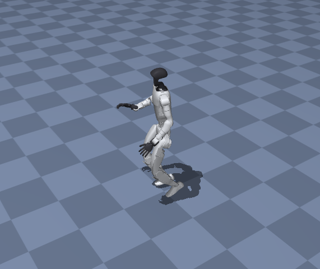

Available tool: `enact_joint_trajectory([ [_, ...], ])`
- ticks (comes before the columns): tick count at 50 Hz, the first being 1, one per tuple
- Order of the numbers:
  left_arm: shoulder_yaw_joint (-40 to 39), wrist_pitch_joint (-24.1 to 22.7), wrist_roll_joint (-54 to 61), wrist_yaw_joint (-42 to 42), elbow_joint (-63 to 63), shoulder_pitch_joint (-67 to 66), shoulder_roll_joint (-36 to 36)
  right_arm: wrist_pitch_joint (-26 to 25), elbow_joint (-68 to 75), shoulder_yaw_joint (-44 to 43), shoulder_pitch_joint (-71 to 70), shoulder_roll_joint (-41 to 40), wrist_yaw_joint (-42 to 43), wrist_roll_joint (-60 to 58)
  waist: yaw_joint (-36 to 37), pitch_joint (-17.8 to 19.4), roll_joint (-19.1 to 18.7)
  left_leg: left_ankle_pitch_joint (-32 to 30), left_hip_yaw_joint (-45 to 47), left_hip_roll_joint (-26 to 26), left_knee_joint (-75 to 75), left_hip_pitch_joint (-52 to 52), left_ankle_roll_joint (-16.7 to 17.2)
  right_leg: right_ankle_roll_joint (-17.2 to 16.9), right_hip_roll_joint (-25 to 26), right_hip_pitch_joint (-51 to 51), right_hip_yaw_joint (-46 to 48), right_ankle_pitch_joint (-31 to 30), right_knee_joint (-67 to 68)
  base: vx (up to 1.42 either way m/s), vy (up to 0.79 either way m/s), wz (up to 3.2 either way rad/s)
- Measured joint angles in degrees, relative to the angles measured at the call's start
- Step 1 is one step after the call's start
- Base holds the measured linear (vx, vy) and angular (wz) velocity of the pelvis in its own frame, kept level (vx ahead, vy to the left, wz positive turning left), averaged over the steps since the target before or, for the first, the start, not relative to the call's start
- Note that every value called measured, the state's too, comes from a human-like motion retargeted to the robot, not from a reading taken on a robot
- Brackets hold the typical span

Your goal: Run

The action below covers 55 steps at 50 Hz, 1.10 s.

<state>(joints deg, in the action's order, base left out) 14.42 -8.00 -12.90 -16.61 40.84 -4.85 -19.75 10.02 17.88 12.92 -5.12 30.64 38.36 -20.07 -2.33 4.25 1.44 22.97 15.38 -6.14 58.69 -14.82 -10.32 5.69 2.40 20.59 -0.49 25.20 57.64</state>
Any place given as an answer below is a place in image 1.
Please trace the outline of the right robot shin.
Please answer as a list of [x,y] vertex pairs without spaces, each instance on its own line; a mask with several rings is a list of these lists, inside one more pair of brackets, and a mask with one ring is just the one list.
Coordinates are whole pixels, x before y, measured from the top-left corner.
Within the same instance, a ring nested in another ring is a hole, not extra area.
[[[144,162],[144,161],[143,161]],[[144,162],[145,163],[145,162]],[[151,168],[151,164],[147,164],[145,163],[149,168]],[[160,165],[160,167],[162,168],[162,165]],[[165,172],[165,170],[162,168],[162,170]]]

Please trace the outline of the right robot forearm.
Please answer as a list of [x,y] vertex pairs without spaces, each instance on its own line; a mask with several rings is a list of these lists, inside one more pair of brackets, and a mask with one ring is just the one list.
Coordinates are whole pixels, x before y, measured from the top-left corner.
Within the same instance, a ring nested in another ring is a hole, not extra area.
[[149,105],[151,105],[150,97],[147,98],[146,100],[136,104],[136,106],[138,106],[138,109],[133,109],[133,110],[138,111],[139,109],[145,108],[146,106],[149,106]]

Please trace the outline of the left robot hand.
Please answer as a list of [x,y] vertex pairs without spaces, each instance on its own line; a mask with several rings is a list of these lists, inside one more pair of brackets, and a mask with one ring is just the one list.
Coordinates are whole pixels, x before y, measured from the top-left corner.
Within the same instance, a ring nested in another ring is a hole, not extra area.
[[[154,138],[155,138],[155,137],[154,137]],[[153,138],[153,139],[154,139],[154,138]],[[152,140],[153,140],[153,139],[152,139]],[[144,154],[147,153],[147,154],[145,155],[145,157],[146,157],[146,156],[149,154],[149,152],[151,152],[153,146],[156,146],[156,145],[159,143],[159,142],[158,142],[157,144],[154,145],[154,144],[152,143],[152,140],[150,141],[150,143],[144,143],[144,144],[140,145],[140,147],[141,147],[141,146],[144,146],[142,149],[139,150],[139,152],[140,152],[141,150],[144,149],[144,150],[140,153],[140,155],[146,150],[146,151],[143,153],[143,155],[142,155],[142,156],[144,156]],[[147,151],[148,151],[148,152],[147,152]]]

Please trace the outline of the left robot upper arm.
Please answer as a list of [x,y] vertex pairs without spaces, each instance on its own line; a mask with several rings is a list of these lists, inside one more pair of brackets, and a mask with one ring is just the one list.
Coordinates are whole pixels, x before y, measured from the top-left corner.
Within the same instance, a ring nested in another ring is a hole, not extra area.
[[172,114],[171,114],[170,100],[167,97],[167,95],[161,95],[160,96],[160,105],[161,105],[161,107],[163,109],[163,113],[164,113],[164,116],[166,117],[166,121],[170,121],[171,122],[171,127],[172,127],[173,126],[173,117],[172,117]]

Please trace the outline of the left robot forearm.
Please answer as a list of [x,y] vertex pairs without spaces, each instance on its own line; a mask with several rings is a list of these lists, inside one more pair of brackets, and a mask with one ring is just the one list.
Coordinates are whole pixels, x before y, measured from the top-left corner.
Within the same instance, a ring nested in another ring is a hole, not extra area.
[[164,126],[161,127],[161,130],[159,131],[159,134],[157,134],[156,137],[152,140],[152,143],[155,145],[159,141],[161,141],[163,139],[163,137],[169,132],[170,127],[171,127],[171,122],[170,121],[166,121],[164,123]]

